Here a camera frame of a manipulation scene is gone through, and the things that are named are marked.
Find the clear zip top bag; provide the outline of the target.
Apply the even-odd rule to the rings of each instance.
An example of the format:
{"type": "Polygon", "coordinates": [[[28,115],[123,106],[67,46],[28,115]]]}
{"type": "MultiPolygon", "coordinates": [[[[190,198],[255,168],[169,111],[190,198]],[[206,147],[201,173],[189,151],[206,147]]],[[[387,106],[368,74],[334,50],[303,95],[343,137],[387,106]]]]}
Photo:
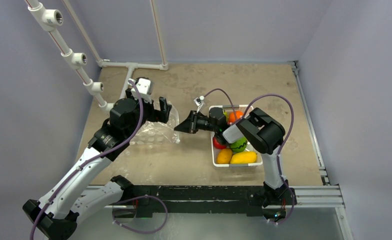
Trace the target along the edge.
{"type": "Polygon", "coordinates": [[[146,121],[129,143],[131,145],[179,144],[180,133],[174,130],[179,121],[179,113],[172,106],[167,123],[146,121]]]}

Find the orange fruit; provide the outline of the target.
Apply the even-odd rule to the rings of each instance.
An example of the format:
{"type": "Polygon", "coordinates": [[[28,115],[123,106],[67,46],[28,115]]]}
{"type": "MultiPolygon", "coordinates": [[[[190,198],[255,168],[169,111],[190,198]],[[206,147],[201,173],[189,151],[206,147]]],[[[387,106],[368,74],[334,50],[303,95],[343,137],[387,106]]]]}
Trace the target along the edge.
{"type": "Polygon", "coordinates": [[[228,124],[233,124],[235,123],[237,120],[239,120],[241,117],[243,116],[243,112],[240,110],[236,110],[236,111],[230,111],[228,114],[228,124]]]}

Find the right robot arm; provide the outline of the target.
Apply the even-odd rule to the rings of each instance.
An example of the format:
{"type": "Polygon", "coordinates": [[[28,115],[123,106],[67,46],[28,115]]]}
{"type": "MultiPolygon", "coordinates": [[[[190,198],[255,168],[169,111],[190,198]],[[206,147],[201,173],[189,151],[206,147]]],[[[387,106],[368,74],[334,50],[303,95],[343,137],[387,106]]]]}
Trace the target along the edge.
{"type": "Polygon", "coordinates": [[[281,151],[289,133],[261,109],[255,108],[247,117],[242,116],[233,123],[226,121],[220,107],[210,108],[208,116],[192,110],[174,130],[188,134],[195,134],[199,130],[210,131],[219,144],[231,148],[245,149],[251,145],[260,153],[263,161],[266,200],[276,204],[285,196],[296,199],[281,168],[281,151]]]}

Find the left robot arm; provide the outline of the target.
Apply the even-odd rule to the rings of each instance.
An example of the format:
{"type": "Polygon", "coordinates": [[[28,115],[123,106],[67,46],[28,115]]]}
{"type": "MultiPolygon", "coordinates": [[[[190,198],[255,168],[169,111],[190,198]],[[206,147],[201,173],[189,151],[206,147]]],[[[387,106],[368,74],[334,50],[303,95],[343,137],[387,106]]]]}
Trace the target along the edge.
{"type": "Polygon", "coordinates": [[[23,205],[32,222],[30,239],[39,230],[50,240],[66,240],[83,220],[105,206],[136,203],[141,207],[149,203],[151,195],[120,175],[100,190],[87,195],[83,192],[129,146],[145,122],[169,121],[172,105],[164,97],[159,98],[159,104],[160,108],[155,109],[152,100],[131,96],[113,105],[108,118],[67,174],[40,199],[30,199],[23,205]]]}

